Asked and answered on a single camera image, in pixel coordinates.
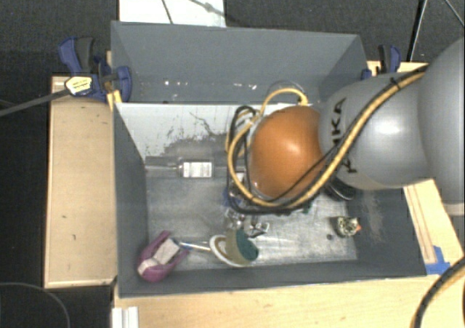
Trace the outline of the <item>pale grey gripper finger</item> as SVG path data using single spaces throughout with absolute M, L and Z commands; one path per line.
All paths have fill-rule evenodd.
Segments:
M 225 211 L 225 228 L 240 229 L 243 228 L 243 214 L 233 209 Z
M 265 235 L 269 229 L 269 223 L 252 223 L 248 226 L 247 237 L 255 239 L 258 236 Z

